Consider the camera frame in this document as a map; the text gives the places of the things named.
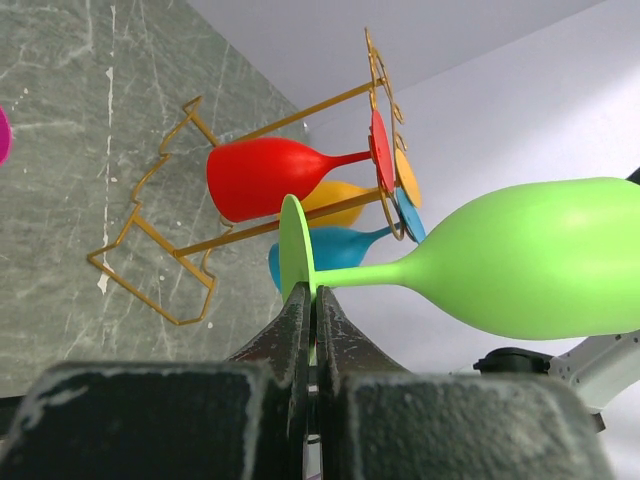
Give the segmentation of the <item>orange plastic wine glass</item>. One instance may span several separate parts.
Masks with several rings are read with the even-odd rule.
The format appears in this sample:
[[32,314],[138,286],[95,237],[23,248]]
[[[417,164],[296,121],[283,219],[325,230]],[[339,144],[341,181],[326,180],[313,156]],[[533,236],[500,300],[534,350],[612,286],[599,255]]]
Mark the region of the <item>orange plastic wine glass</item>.
[[[422,206],[421,190],[408,161],[405,150],[394,151],[396,174],[396,199],[405,193],[410,203]],[[359,218],[366,204],[381,199],[378,187],[365,189],[342,181],[323,181],[301,201],[310,228],[350,227]]]

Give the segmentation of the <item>pink plastic wine glass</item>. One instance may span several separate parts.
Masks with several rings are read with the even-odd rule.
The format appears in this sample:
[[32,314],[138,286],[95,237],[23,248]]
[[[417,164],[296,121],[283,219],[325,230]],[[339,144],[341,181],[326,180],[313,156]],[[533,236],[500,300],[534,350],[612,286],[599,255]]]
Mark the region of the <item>pink plastic wine glass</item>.
[[3,165],[11,154],[13,135],[10,121],[4,109],[0,107],[0,164]]

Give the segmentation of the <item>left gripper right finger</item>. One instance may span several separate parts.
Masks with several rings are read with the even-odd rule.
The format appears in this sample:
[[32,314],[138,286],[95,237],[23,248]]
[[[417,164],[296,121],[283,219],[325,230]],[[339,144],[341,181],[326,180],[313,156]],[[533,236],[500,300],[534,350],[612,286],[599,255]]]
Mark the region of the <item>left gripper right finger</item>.
[[610,479],[585,408],[542,375],[414,374],[316,297],[327,479]]

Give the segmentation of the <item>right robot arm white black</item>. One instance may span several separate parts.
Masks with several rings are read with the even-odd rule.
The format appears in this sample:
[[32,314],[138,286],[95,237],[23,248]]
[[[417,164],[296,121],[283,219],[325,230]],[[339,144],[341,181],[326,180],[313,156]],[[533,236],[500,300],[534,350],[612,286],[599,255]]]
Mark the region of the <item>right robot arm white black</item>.
[[639,381],[639,332],[590,336],[571,350],[551,356],[505,347],[479,359],[473,369],[488,373],[534,373],[567,384],[593,414]]

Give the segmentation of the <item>green plastic wine glass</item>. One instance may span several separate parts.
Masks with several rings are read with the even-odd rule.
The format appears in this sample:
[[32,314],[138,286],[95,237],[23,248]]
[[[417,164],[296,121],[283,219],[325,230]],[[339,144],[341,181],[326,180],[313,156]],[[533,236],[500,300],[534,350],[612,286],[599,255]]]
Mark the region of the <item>green plastic wine glass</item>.
[[517,340],[639,327],[639,187],[598,177],[521,184],[463,205],[405,257],[320,271],[300,201],[279,226],[281,292],[399,285],[456,320]]

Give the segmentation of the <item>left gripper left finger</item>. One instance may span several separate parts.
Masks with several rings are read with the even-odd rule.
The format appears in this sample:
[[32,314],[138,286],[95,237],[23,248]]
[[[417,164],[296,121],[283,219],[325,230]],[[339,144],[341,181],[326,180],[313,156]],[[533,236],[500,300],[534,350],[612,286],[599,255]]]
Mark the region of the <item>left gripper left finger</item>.
[[304,284],[214,362],[63,362],[21,401],[5,479],[301,479],[311,294]]

